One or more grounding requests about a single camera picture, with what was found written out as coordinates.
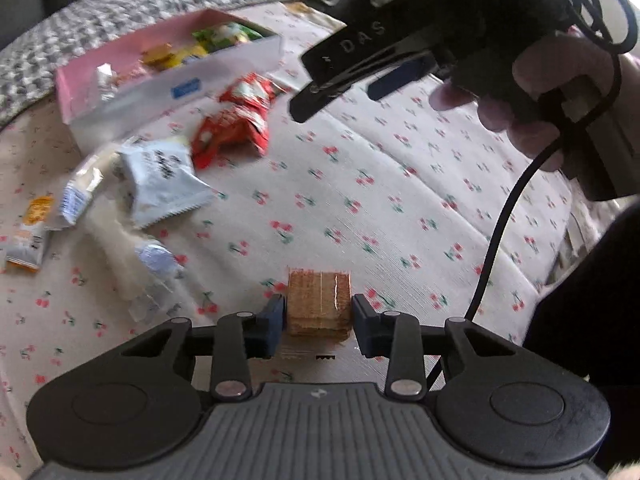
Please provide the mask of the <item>brown wafer biscuit packet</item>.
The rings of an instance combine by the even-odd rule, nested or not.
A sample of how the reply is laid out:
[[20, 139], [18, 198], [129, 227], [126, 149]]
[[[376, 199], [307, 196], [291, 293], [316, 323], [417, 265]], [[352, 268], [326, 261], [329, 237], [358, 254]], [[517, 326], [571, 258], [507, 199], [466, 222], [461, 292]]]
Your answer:
[[294, 269], [288, 274], [286, 329], [291, 336], [343, 341], [352, 331], [349, 273]]

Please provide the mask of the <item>yellow chip snack packet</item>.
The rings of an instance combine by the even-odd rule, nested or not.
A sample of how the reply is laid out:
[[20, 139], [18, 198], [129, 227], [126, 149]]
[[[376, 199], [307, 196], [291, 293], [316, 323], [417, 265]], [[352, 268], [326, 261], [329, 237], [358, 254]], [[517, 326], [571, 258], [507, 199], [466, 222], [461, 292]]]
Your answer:
[[169, 70], [170, 68], [190, 64], [206, 58], [207, 55], [208, 52], [200, 44], [192, 44], [189, 47], [171, 50], [168, 58], [163, 62], [163, 68]]

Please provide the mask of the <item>gold foil snack bar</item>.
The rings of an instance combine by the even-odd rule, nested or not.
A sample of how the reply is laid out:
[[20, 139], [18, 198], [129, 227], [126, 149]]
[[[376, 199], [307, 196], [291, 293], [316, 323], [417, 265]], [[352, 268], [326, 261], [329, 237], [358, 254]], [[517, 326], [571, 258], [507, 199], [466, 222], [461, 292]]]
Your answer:
[[170, 61], [173, 55], [171, 44], [160, 44], [143, 51], [141, 62], [147, 66], [157, 67]]

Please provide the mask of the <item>clear blue-label cracker packet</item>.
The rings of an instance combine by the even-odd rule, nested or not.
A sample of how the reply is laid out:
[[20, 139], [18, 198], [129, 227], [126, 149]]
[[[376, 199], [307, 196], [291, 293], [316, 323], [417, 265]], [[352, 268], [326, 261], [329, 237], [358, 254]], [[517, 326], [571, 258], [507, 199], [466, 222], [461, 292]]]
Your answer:
[[114, 198], [99, 196], [85, 214], [85, 227], [111, 269], [116, 290], [137, 323], [149, 323], [173, 305], [183, 266], [159, 240], [137, 230]]

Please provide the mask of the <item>cherry print tablecloth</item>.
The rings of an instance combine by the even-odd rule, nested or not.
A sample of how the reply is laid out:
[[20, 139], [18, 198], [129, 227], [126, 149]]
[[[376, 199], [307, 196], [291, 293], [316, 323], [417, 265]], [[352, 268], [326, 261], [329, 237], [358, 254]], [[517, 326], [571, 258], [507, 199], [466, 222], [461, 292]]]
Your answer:
[[[208, 207], [149, 227], [183, 277], [133, 302], [88, 221], [128, 186], [112, 172], [74, 228], [52, 233], [41, 269], [4, 270], [4, 250], [30, 200], [53, 194], [85, 158], [44, 100], [1, 131], [1, 479], [40, 459], [26, 434], [28, 401], [75, 366], [174, 316], [208, 325], [283, 294], [288, 271], [350, 274], [376, 310], [440, 325], [468, 308], [506, 196], [529, 161], [487, 131], [474, 105], [438, 114], [424, 79], [385, 101], [358, 84], [299, 125], [288, 96], [269, 114], [265, 157], [228, 151], [200, 174]], [[572, 209], [562, 174], [538, 172], [502, 239], [475, 321], [520, 342]]]

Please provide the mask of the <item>red white candy packet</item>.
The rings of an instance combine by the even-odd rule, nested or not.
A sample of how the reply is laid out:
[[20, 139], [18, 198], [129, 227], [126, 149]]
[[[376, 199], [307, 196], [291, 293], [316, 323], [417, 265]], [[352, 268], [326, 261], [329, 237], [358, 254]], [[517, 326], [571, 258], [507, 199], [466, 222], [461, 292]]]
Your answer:
[[270, 78], [249, 73], [236, 81], [218, 96], [219, 103], [230, 103], [246, 112], [256, 113], [267, 119], [272, 103], [285, 92]]

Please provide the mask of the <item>white black-text snack packet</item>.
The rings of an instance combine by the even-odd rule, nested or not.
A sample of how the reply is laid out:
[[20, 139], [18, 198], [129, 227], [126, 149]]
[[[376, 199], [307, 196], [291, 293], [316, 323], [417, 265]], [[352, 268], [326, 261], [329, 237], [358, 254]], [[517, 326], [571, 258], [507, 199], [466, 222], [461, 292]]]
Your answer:
[[130, 218], [137, 229], [214, 199], [212, 188], [194, 172], [191, 145], [184, 136], [128, 144], [119, 156], [132, 196]]

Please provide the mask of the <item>green cartoon snack packet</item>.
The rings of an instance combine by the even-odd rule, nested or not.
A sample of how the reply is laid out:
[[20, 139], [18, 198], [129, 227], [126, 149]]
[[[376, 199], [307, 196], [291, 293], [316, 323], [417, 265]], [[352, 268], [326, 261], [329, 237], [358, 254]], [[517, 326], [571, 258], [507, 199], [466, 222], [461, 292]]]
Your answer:
[[264, 38], [257, 30], [239, 22], [227, 22], [202, 28], [192, 32], [192, 37], [207, 53]]

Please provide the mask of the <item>white rice cracker packet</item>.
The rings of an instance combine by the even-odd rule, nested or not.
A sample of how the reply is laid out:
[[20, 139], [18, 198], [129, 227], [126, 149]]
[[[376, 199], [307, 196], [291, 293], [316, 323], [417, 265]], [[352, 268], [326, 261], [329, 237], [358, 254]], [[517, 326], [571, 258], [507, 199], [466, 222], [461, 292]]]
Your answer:
[[56, 230], [76, 226], [96, 190], [114, 169], [121, 146], [118, 142], [104, 144], [80, 163], [62, 188], [51, 226]]

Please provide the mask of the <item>orange white small packet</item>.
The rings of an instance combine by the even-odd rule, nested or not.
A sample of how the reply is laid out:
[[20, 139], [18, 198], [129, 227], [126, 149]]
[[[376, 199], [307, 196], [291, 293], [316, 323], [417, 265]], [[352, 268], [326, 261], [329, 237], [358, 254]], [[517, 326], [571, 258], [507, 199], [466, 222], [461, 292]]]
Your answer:
[[29, 202], [21, 223], [6, 248], [8, 266], [32, 272], [40, 270], [48, 247], [47, 218], [53, 204], [54, 199], [51, 195], [39, 196]]

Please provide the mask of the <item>pink white cardboard box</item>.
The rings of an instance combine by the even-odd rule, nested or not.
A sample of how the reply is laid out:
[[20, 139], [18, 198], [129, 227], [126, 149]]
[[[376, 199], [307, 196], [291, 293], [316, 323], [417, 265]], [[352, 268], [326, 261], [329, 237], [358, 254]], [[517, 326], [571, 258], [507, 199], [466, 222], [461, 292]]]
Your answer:
[[[206, 58], [165, 70], [141, 62], [143, 51], [171, 44], [172, 50], [198, 44], [192, 32], [227, 22], [239, 22], [264, 36], [247, 44], [209, 53]], [[161, 114], [207, 92], [224, 90], [235, 79], [275, 70], [282, 56], [282, 38], [272, 30], [213, 9], [180, 14], [119, 37], [74, 58], [55, 73], [62, 121], [78, 150], [89, 155], [152, 122]], [[110, 63], [118, 91], [107, 102], [96, 100], [96, 68]]]

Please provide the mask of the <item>silver white snack packet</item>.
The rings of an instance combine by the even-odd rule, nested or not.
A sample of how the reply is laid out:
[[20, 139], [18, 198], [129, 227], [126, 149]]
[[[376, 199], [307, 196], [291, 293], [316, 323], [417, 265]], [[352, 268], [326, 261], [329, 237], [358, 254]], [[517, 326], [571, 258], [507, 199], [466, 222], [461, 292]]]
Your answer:
[[96, 68], [96, 100], [100, 103], [114, 99], [118, 91], [116, 73], [110, 63], [104, 63]]

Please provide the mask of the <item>grey checked sofa blanket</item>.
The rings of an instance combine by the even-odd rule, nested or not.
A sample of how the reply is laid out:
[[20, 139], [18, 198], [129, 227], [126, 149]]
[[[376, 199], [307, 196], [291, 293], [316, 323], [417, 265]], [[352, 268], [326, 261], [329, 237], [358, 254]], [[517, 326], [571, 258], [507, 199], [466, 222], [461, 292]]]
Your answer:
[[[51, 93], [58, 67], [128, 32], [196, 10], [290, 1], [299, 0], [75, 0], [2, 48], [1, 122], [9, 124]], [[377, 6], [389, 1], [372, 0]]]

